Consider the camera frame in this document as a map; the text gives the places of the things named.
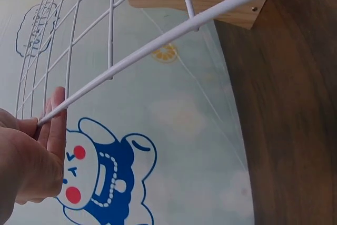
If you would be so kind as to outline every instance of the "hand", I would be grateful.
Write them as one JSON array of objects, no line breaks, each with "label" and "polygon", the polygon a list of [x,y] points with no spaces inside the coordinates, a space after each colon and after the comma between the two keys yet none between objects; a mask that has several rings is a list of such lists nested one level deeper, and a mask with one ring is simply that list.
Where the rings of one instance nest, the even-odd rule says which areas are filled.
[{"label": "hand", "polygon": [[[47,102],[47,113],[64,101],[64,94],[63,87],[56,88]],[[10,197],[11,190],[15,191],[15,202],[19,204],[41,202],[60,193],[66,118],[63,111],[38,131],[37,119],[17,120],[0,110],[0,179],[8,180],[10,188],[8,191],[2,187],[1,192]]]}]

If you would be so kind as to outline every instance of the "wire panel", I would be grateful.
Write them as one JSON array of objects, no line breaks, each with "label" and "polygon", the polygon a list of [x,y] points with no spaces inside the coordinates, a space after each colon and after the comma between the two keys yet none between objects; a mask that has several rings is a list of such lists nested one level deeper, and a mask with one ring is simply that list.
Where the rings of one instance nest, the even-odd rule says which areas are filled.
[{"label": "wire panel", "polygon": [[[221,3],[209,8],[208,10],[195,15],[194,7],[192,0],[185,0],[186,9],[189,14],[189,19],[175,28],[169,30],[163,35],[155,38],[150,41],[146,45],[142,46],[126,58],[120,60],[117,63],[113,62],[113,29],[114,29],[114,10],[118,8],[118,6],[123,3],[125,0],[110,0],[109,8],[104,11],[95,21],[93,21],[78,37],[75,37],[75,28],[77,24],[77,16],[80,9],[81,2],[83,0],[77,0],[76,3],[68,10],[68,12],[64,15],[64,17],[60,19],[60,12],[62,10],[63,4],[65,0],[61,0],[56,7],[52,11],[52,6],[55,0],[42,0],[38,11],[34,17],[33,25],[31,28],[31,32],[29,34],[29,38],[27,40],[27,47],[25,50],[25,54],[23,57],[22,69],[19,78],[18,91],[17,91],[17,99],[16,99],[16,108],[15,114],[21,118],[24,116],[24,107],[27,106],[27,101],[30,99],[29,104],[29,115],[33,114],[33,100],[34,100],[34,91],[37,89],[39,85],[44,83],[43,86],[43,105],[42,105],[42,118],[39,121],[39,125],[43,125],[48,122],[55,115],[60,113],[65,108],[68,108],[72,103],[77,101],[79,98],[84,96],[86,93],[95,89],[97,86],[102,84],[107,80],[111,80],[114,75],[123,71],[130,65],[144,58],[145,56],[151,54],[153,51],[158,50],[163,45],[170,43],[171,41],[179,38],[180,36],[190,32],[197,31],[200,26],[216,18],[219,15],[222,15],[226,12],[229,12],[240,5],[250,2],[251,0],[224,0]],[[53,15],[56,14],[56,22],[55,29],[50,33],[50,35],[46,35],[45,30],[47,23],[50,21]],[[51,62],[51,55],[53,52],[52,43],[48,50],[47,62],[44,75],[36,81],[36,72],[37,65],[39,62],[39,58],[42,53],[42,49],[46,46],[46,44],[51,40],[52,42],[55,39],[55,33],[60,28],[60,26],[65,22],[65,20],[73,14],[73,22],[71,27],[71,34],[69,40],[69,46],[64,50],[60,56],[56,58],[54,62]],[[98,75],[96,78],[92,79],[86,85],[84,85],[81,89],[77,90],[74,94],[69,94],[70,91],[70,79],[71,79],[71,63],[73,56],[73,47],[90,31],[92,30],[103,18],[108,16],[108,26],[107,26],[107,70]],[[33,54],[34,44],[32,42],[38,41],[37,53]],[[46,99],[47,99],[47,88],[48,88],[48,76],[50,72],[54,69],[54,67],[60,62],[65,56],[67,56],[67,66],[66,66],[66,77],[65,77],[65,88],[66,95],[65,101],[54,108],[52,112],[46,114]],[[27,87],[27,77],[28,72],[34,66],[33,71],[33,84],[32,87]]]}]

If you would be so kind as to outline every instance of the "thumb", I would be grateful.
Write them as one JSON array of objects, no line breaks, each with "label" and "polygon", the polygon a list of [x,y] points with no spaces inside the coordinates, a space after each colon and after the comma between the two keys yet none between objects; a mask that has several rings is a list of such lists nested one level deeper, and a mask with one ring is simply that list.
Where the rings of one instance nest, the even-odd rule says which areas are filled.
[{"label": "thumb", "polygon": [[19,130],[30,137],[33,137],[37,129],[37,121],[37,118],[32,118],[30,120],[18,120]]}]

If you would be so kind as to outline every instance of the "finger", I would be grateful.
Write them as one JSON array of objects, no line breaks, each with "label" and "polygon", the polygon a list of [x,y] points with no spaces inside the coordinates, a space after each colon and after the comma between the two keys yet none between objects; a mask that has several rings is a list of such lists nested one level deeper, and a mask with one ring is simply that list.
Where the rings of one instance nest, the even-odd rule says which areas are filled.
[{"label": "finger", "polygon": [[33,137],[37,129],[37,118],[32,118],[30,120],[18,120],[19,130]]},{"label": "finger", "polygon": [[[50,113],[51,111],[52,111],[52,102],[51,102],[51,99],[48,99],[47,104],[46,104],[46,114]],[[47,122],[41,127],[41,129],[39,130],[39,135],[37,137],[37,142],[46,149],[47,149],[50,129],[51,129],[51,123]]]},{"label": "finger", "polygon": [[[64,101],[65,89],[57,87],[51,98],[52,108],[56,108]],[[66,146],[66,124],[67,112],[64,110],[59,115],[52,118],[50,132],[48,138],[47,150],[55,154],[62,162],[64,162],[65,146]]]},{"label": "finger", "polygon": [[18,129],[17,119],[4,109],[0,109],[0,126]]},{"label": "finger", "polygon": [[26,204],[26,203],[27,203],[27,201],[23,201],[23,200],[17,200],[17,201],[15,201],[15,203],[17,203],[17,204],[19,204],[19,205],[23,206],[24,204]]}]

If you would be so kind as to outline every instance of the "white wire grid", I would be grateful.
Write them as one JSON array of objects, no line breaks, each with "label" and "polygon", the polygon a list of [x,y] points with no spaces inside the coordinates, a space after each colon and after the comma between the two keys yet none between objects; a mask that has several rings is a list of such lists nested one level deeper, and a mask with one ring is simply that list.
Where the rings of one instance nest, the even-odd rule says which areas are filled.
[{"label": "white wire grid", "polygon": [[[19,84],[18,84],[18,91],[17,91],[17,100],[16,100],[16,108],[15,114],[16,117],[20,117],[19,113],[21,113],[21,118],[24,116],[24,106],[28,101],[30,101],[30,108],[29,108],[29,115],[30,117],[33,116],[33,100],[34,100],[34,91],[37,87],[44,82],[44,90],[43,90],[43,106],[42,106],[42,118],[39,121],[39,125],[43,125],[44,123],[48,122],[51,118],[55,115],[60,113],[65,108],[68,108],[69,105],[77,101],[79,98],[84,96],[89,91],[93,90],[95,87],[99,86],[106,80],[110,80],[113,78],[114,75],[119,73],[120,71],[126,69],[128,66],[132,65],[133,63],[137,62],[138,60],[142,59],[143,57],[151,54],[153,51],[161,48],[163,45],[179,38],[180,36],[193,31],[198,30],[201,25],[206,23],[207,21],[216,18],[232,9],[243,5],[247,2],[252,0],[224,0],[223,2],[205,10],[202,13],[197,15],[194,14],[193,3],[191,0],[185,0],[187,12],[189,15],[189,19],[180,25],[176,26],[175,28],[169,30],[168,32],[164,33],[163,35],[157,37],[156,39],[152,40],[151,42],[147,43],[146,45],[142,46],[134,53],[130,54],[126,58],[122,59],[121,61],[113,64],[113,24],[114,24],[114,10],[117,8],[122,2],[125,0],[110,0],[109,8],[101,14],[91,25],[89,25],[77,38],[74,38],[75,35],[75,26],[76,20],[78,16],[78,9],[80,7],[82,0],[77,0],[75,5],[65,14],[65,16],[60,20],[60,10],[65,0],[61,0],[59,4],[56,5],[55,9],[52,11],[52,5],[55,0],[42,0],[39,7],[37,14],[34,17],[33,26],[31,32],[29,34],[27,47],[25,50],[25,54],[23,57],[22,63],[22,70],[20,74]],[[55,38],[55,33],[59,29],[59,27],[64,23],[66,18],[70,16],[70,14],[74,11],[74,18],[73,18],[73,25],[71,29],[71,36],[69,41],[69,47],[56,59],[54,63],[51,64],[51,54],[53,50],[53,44],[50,44],[48,49],[48,56],[47,56],[47,63],[46,63],[46,71],[42,78],[36,81],[36,71],[38,60],[41,55],[43,48],[47,45],[48,41],[53,41]],[[53,15],[57,16],[55,28],[47,37],[45,38],[45,30],[48,21],[50,21]],[[78,43],[93,27],[95,27],[103,18],[108,15],[108,56],[107,56],[107,70],[97,76],[95,79],[84,85],[81,89],[76,91],[74,94],[69,95],[69,83],[70,83],[70,75],[71,75],[71,62],[72,62],[72,51],[73,47],[76,43]],[[41,38],[38,41],[38,51],[33,57],[33,48],[34,44],[30,42],[35,42],[37,38]],[[65,101],[56,107],[52,112],[46,114],[46,99],[47,99],[47,86],[48,86],[48,75],[50,71],[58,64],[58,62],[67,56],[67,68],[66,68],[66,80],[65,80]],[[30,88],[30,92],[27,92],[27,77],[28,72],[31,68],[34,68],[33,74],[33,85]]]}]

